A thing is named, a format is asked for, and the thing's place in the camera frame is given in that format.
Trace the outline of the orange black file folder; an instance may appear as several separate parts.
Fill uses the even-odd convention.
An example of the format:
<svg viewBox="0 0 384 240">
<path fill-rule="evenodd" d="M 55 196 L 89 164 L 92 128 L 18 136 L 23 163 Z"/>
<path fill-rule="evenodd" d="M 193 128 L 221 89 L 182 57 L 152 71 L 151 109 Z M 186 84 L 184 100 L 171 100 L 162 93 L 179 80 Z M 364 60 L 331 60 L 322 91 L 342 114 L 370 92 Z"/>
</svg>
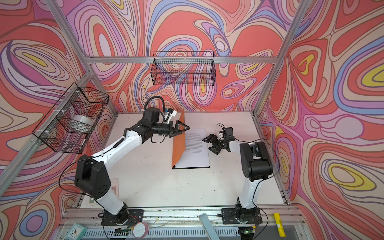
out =
<svg viewBox="0 0 384 240">
<path fill-rule="evenodd" d="M 186 132 L 182 133 L 179 136 L 173 137 L 173 155 L 172 155 L 172 169 L 174 169 L 175 164 L 180 160 L 181 155 L 185 151 L 186 144 Z"/>
</svg>

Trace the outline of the printed paper sheet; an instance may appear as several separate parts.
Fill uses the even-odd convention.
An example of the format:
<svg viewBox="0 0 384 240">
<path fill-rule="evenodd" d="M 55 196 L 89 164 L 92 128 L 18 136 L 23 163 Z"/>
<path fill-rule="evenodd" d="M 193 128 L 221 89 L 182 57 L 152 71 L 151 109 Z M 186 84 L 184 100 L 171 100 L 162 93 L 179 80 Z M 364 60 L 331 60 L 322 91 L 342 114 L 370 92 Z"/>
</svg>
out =
<svg viewBox="0 0 384 240">
<path fill-rule="evenodd" d="M 185 151 L 174 169 L 210 168 L 208 144 L 203 142 L 206 136 L 206 129 L 186 131 Z"/>
</svg>

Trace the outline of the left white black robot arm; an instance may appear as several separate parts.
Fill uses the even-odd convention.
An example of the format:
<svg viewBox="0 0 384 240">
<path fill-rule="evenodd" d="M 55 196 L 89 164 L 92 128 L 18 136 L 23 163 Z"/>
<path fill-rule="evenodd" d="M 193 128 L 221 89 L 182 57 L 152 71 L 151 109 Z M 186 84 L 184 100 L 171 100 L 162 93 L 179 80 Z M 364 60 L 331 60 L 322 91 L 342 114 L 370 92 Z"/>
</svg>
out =
<svg viewBox="0 0 384 240">
<path fill-rule="evenodd" d="M 145 120 L 124 130 L 123 136 L 98 153 L 79 158 L 75 186 L 91 196 L 105 212 L 109 213 L 118 225 L 123 225 L 130 216 L 128 206 L 111 189 L 109 170 L 126 154 L 139 147 L 153 135 L 175 137 L 186 132 L 190 127 L 177 120 L 176 124 L 155 123 Z"/>
</svg>

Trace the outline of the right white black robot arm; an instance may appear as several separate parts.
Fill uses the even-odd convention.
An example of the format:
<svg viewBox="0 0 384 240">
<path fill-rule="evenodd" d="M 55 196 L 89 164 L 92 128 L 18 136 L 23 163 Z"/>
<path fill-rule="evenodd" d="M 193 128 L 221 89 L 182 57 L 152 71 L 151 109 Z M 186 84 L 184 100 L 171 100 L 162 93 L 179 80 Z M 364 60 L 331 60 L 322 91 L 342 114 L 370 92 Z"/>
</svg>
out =
<svg viewBox="0 0 384 240">
<path fill-rule="evenodd" d="M 221 150 L 239 154 L 242 172 L 246 178 L 235 206 L 221 210 L 219 217 L 222 218 L 223 224 L 260 225 L 263 220 L 256 198 L 263 182 L 271 177 L 274 171 L 265 143 L 239 141 L 234 137 L 219 139 L 213 134 L 205 137 L 203 142 L 212 145 L 209 150 L 215 155 L 218 155 Z"/>
</svg>

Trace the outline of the pink white calculator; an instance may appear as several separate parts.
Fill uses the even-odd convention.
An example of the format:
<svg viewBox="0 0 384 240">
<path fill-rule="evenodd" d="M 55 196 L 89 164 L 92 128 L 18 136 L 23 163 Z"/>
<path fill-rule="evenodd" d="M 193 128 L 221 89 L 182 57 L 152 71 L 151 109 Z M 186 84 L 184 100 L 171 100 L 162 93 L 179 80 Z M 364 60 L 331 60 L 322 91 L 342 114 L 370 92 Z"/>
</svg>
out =
<svg viewBox="0 0 384 240">
<path fill-rule="evenodd" d="M 114 194 L 119 197 L 119 179 L 113 178 L 111 179 L 111 190 L 114 192 Z"/>
</svg>

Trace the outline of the grey metal bar front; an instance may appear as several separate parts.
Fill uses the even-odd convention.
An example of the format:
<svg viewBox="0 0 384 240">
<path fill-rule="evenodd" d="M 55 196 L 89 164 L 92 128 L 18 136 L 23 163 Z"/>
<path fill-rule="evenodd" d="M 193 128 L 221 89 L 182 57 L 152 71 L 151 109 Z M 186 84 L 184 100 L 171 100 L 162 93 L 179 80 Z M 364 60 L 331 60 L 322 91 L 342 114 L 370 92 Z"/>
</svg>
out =
<svg viewBox="0 0 384 240">
<path fill-rule="evenodd" d="M 203 229 L 209 240 L 220 240 L 218 234 L 216 233 L 213 225 L 211 224 L 208 216 L 206 214 L 202 214 L 199 216 L 200 222 L 203 226 Z"/>
</svg>

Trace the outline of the white tape roll in basket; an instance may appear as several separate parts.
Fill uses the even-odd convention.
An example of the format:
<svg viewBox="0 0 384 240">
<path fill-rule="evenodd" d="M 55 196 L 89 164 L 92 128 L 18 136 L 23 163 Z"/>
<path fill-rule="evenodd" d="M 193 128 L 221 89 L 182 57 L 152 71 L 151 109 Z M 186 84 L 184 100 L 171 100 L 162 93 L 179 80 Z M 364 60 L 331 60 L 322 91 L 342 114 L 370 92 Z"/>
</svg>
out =
<svg viewBox="0 0 384 240">
<path fill-rule="evenodd" d="M 94 121 L 83 115 L 74 115 L 68 125 L 72 133 L 88 134 L 94 126 Z"/>
</svg>

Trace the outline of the pink tape roll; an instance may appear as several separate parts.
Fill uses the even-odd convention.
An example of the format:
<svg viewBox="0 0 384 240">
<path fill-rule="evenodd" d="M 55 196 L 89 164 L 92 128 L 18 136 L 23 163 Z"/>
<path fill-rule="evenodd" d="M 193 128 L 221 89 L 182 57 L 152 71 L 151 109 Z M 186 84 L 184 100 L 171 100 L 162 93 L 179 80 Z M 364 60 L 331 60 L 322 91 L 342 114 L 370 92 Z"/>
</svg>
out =
<svg viewBox="0 0 384 240">
<path fill-rule="evenodd" d="M 144 223 L 144 222 L 140 222 L 140 223 L 137 223 L 133 230 L 133 236 L 134 238 L 136 239 L 142 239 L 144 237 L 146 237 L 149 233 L 149 226 L 147 223 Z"/>
</svg>

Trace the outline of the yellow marker pen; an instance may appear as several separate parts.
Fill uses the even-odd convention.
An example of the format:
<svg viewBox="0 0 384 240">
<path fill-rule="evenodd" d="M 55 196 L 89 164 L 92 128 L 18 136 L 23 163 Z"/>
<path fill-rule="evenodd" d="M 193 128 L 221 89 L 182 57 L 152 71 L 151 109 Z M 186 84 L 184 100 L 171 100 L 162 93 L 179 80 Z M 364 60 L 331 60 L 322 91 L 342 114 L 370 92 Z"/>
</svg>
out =
<svg viewBox="0 0 384 240">
<path fill-rule="evenodd" d="M 274 219 L 275 219 L 275 222 L 276 222 L 276 225 L 277 225 L 279 236 L 282 237 L 282 238 L 286 237 L 286 233 L 285 233 L 285 230 L 284 230 L 284 226 L 283 226 L 283 222 L 282 222 L 280 214 L 279 213 L 274 213 Z"/>
</svg>

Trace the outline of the green alarm clock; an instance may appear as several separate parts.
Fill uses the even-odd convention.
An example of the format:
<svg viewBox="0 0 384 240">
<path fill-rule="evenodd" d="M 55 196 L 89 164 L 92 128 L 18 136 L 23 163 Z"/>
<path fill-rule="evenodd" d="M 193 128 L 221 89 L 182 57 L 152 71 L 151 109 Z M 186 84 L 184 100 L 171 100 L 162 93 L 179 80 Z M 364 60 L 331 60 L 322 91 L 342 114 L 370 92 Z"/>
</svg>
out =
<svg viewBox="0 0 384 240">
<path fill-rule="evenodd" d="M 73 224 L 69 231 L 66 233 L 65 240 L 81 240 L 87 230 L 88 228 L 83 225 Z"/>
</svg>

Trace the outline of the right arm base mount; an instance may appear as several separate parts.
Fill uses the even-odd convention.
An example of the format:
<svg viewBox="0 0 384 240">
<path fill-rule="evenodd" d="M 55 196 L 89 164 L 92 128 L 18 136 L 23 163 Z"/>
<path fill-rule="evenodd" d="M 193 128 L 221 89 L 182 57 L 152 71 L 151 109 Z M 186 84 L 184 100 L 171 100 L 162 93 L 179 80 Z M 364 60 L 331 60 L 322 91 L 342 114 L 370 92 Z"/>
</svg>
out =
<svg viewBox="0 0 384 240">
<path fill-rule="evenodd" d="M 263 223 L 260 209 L 244 209 L 244 208 L 222 208 L 218 217 L 222 218 L 223 224 L 253 224 L 260 225 Z"/>
</svg>

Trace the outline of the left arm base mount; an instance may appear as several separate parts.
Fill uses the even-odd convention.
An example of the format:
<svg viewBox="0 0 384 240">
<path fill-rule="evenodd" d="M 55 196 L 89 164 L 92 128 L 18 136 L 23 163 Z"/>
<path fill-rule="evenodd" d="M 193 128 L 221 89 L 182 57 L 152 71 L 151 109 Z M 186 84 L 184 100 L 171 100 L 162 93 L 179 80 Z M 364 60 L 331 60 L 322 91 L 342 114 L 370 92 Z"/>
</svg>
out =
<svg viewBox="0 0 384 240">
<path fill-rule="evenodd" d="M 98 217 L 102 219 L 102 226 L 134 226 L 143 221 L 143 215 L 143 209 L 128 209 L 128 215 L 122 221 L 118 221 L 116 216 L 107 211 L 99 213 Z"/>
</svg>

